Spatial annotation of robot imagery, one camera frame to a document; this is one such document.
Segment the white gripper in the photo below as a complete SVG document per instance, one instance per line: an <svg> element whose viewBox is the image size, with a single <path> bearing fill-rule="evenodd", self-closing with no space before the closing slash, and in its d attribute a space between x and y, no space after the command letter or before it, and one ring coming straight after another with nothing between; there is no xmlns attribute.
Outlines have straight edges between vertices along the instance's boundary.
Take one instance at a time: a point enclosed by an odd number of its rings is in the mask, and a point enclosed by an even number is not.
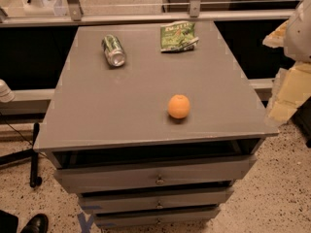
<svg viewBox="0 0 311 233"><path fill-rule="evenodd" d="M302 0L294 13L268 34L262 43L270 48L284 47L284 54L296 62L277 73L268 100L265 122L286 123L311 97L311 0Z"/></svg>

